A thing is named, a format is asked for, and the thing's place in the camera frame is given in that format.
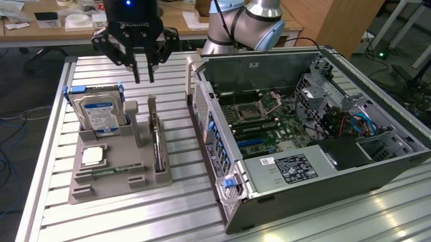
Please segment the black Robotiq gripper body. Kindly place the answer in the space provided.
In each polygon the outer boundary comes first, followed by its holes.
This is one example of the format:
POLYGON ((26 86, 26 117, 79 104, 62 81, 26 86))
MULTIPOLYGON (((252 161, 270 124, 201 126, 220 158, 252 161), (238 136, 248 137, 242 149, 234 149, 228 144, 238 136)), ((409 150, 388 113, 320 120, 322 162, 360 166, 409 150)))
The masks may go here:
POLYGON ((106 31, 124 48, 140 53, 154 53, 162 32, 162 21, 156 1, 105 0, 106 31))

